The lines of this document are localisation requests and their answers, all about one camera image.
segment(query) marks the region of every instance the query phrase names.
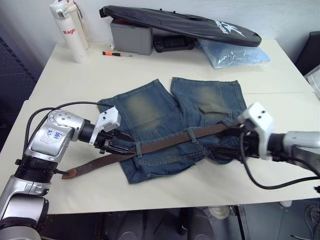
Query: brown leather belt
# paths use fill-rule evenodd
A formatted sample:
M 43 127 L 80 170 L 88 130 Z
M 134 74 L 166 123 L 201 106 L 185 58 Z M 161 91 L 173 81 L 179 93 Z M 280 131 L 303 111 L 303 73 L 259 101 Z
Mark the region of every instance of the brown leather belt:
M 226 125 L 224 125 L 223 123 L 220 123 L 220 124 L 206 126 L 202 128 L 195 128 L 195 129 L 192 129 L 192 132 L 195 138 L 202 138 L 205 136 L 217 134 L 219 132 L 224 131 L 227 128 L 228 127 Z M 147 153 L 155 152 L 155 151 L 165 149 L 177 144 L 182 144 L 190 140 L 192 140 L 192 138 L 190 137 L 190 134 L 186 131 L 186 132 L 180 133 L 179 135 L 172 136 L 160 141 L 156 141 L 147 145 L 141 145 L 140 151 L 141 151 L 141 154 L 147 154 Z M 134 154 L 131 154 L 131 155 L 109 154 L 109 155 L 94 159 L 81 166 L 77 166 L 72 169 L 69 169 L 67 171 L 69 175 L 63 175 L 62 179 L 72 179 L 74 177 L 87 174 L 98 168 L 136 157 L 137 156 L 136 147 L 132 147 L 130 150 L 133 151 Z

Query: gray storage box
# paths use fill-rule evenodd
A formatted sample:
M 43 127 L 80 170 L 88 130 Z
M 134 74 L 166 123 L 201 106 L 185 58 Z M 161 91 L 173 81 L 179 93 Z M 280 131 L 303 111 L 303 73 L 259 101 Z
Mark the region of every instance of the gray storage box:
M 152 53 L 152 27 L 136 25 L 123 19 L 113 19 L 110 27 L 116 50 L 140 55 Z

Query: white table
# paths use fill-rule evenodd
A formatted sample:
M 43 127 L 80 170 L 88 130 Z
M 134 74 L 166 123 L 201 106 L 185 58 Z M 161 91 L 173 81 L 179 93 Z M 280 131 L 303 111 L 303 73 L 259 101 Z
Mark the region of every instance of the white table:
M 320 131 L 319 101 L 273 40 L 265 41 L 262 45 L 272 59 L 268 67 L 229 70 L 212 70 L 205 56 L 197 51 L 193 54 L 190 54 L 193 51 L 176 52 L 176 58 L 183 62 L 171 58 L 166 60 L 165 55 L 155 54 L 149 57 L 148 63 L 147 56 L 100 57 L 102 49 L 99 46 L 100 43 L 91 45 L 90 62 L 85 64 L 68 62 L 67 55 L 63 54 L 63 46 L 58 44 L 55 48 L 30 100 L 24 103 L 0 154 L 0 191 L 17 168 L 14 162 L 22 155 L 25 126 L 30 114 L 35 110 L 65 102 L 96 102 L 141 86 L 157 77 L 167 89 L 172 76 L 197 80 L 238 79 L 246 104 L 259 101 L 274 117 L 276 133 L 292 130 Z M 166 54 L 175 57 L 173 52 Z M 183 56 L 186 55 L 190 58 L 184 60 Z M 153 63 L 161 68 L 152 67 Z M 143 69 L 141 64 L 148 64 L 152 68 L 146 67 L 149 71 L 138 72 Z M 102 87 L 104 82 L 108 83 L 105 88 Z M 93 122 L 99 114 L 93 105 L 75 105 L 66 109 Z M 34 122 L 39 121 L 40 117 L 36 117 Z M 72 142 L 58 168 L 67 170 L 97 157 L 100 157 L 97 149 L 87 143 Z M 248 164 L 257 181 L 265 185 L 313 175 L 306 169 L 287 163 L 253 158 Z M 208 159 L 174 176 L 129 185 L 119 163 L 115 163 L 73 179 L 62 180 L 59 175 L 55 175 L 46 198 L 50 201 L 51 214 L 88 213 L 317 198 L 319 195 L 313 190 L 313 186 L 317 185 L 320 185 L 319 180 L 278 190 L 263 190 L 249 180 L 244 167 L 238 161 L 215 165 Z

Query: jeans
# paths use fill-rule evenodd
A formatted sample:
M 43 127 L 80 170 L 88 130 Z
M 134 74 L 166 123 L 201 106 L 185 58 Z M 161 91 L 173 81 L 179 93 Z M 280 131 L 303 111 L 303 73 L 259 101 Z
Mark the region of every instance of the jeans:
M 121 115 L 118 130 L 131 134 L 135 142 L 115 139 L 113 144 L 136 147 L 136 157 L 121 162 L 129 183 L 140 183 L 180 173 L 205 157 L 215 159 L 210 151 L 214 145 L 236 147 L 232 136 L 210 135 L 195 139 L 192 129 L 236 122 L 245 109 L 241 87 L 237 81 L 196 81 L 172 78 L 171 93 L 158 79 L 131 90 L 103 99 L 100 103 L 114 105 Z M 99 106 L 101 112 L 107 108 Z M 170 138 L 187 131 L 192 141 L 177 144 L 148 154 L 139 154 L 140 146 Z

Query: screwdriver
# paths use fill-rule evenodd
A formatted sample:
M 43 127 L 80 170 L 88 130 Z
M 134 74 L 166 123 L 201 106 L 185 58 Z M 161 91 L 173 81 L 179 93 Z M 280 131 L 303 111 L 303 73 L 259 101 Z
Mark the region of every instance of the screwdriver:
M 109 52 L 109 51 L 102 51 L 102 55 L 117 56 L 117 57 L 132 57 L 132 55 L 126 55 L 126 54 L 123 54 L 123 53 Z

